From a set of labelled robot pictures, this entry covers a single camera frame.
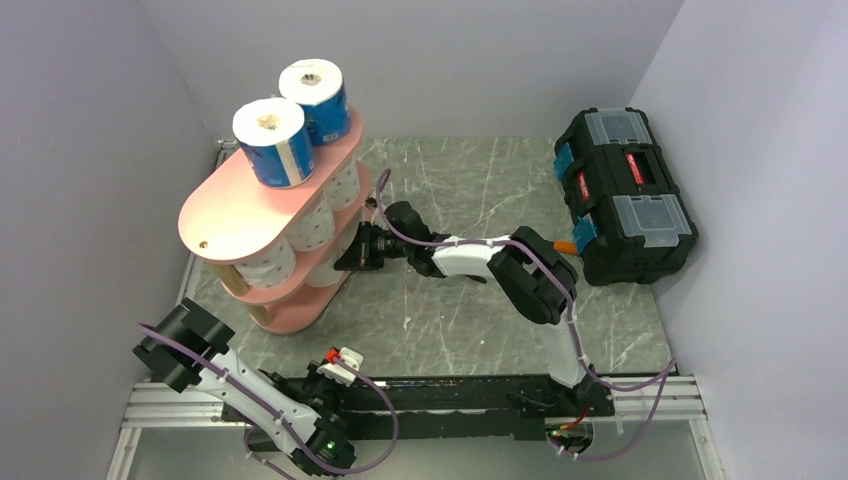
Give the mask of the pink three-tier shelf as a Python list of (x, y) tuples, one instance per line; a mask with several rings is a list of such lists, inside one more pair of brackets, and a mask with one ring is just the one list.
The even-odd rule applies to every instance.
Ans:
[(366, 199), (372, 187), (368, 169), (357, 161), (360, 193), (347, 209), (333, 212), (335, 235), (310, 252), (295, 252), (290, 278), (274, 288), (250, 287), (235, 269), (253, 260), (286, 238), (290, 223), (297, 220), (320, 194), (328, 180), (349, 160), (364, 135), (364, 120), (350, 111), (351, 128), (342, 139), (315, 150), (316, 168), (303, 184), (272, 189), (256, 178), (245, 154), (235, 153), (217, 168), (185, 201), (178, 219), (183, 244), (219, 278), (222, 288), (239, 301), (253, 321), (275, 334), (288, 334), (312, 324), (329, 305), (347, 278), (325, 288), (305, 284), (307, 275), (329, 257), (348, 246), (344, 236), (353, 232), (368, 211)]

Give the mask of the floral paper roll top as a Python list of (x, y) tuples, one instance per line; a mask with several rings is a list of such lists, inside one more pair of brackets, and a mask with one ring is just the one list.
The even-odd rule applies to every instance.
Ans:
[(324, 196), (332, 211), (349, 208), (360, 193), (360, 180), (356, 160), (349, 160), (326, 183)]

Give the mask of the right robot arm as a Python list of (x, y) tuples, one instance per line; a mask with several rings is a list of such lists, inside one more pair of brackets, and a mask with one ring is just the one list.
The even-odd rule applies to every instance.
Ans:
[(470, 239), (431, 230), (406, 201), (395, 202), (360, 222), (333, 267), (340, 272), (376, 271), (404, 259), (423, 277), (467, 277), (497, 284), (514, 309), (539, 332), (551, 379), (546, 400), (516, 400), (564, 415), (611, 412), (611, 395), (593, 377), (576, 328), (577, 273), (553, 243), (522, 226), (512, 234)]

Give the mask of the white paper roll bottom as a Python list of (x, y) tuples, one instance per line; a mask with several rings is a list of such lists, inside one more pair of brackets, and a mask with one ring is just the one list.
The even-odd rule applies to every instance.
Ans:
[(337, 284), (343, 273), (334, 268), (335, 262), (334, 257), (329, 257), (325, 262), (316, 266), (307, 275), (305, 284), (313, 288), (325, 288)]

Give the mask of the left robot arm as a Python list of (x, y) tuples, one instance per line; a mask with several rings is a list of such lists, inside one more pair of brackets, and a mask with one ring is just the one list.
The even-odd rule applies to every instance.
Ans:
[(341, 416), (341, 398), (356, 379), (364, 357), (332, 348), (308, 367), (300, 383), (251, 367), (230, 347), (234, 331), (185, 298), (144, 335), (134, 355), (154, 381), (177, 393), (187, 388), (211, 395), (266, 434), (307, 475), (352, 472), (355, 448)]

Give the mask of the blue roll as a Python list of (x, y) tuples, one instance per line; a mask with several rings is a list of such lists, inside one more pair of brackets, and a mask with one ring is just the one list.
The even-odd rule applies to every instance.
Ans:
[(297, 103), (278, 97), (247, 103), (233, 115), (232, 130), (261, 184), (285, 189), (312, 175), (315, 155)]
[(285, 67), (278, 78), (282, 97), (302, 107), (314, 146), (326, 146), (351, 128), (343, 72), (326, 59), (302, 59)]

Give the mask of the blue roll front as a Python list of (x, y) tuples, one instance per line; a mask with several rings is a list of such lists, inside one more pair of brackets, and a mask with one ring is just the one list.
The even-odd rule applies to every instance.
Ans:
[(343, 72), (326, 59), (302, 59), (285, 67), (278, 78), (282, 97), (302, 107), (314, 146), (326, 146), (351, 128)]

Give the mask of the floral paper roll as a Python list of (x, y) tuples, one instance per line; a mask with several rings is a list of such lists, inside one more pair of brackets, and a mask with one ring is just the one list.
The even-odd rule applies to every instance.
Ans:
[(310, 252), (333, 239), (335, 220), (324, 194), (306, 207), (304, 213), (287, 229), (286, 239), (295, 252)]
[(349, 208), (360, 193), (360, 180), (356, 160), (349, 160), (326, 183), (324, 196), (332, 211)]
[(235, 265), (243, 280), (252, 288), (268, 289), (284, 284), (292, 275), (296, 256), (283, 237), (259, 257)]

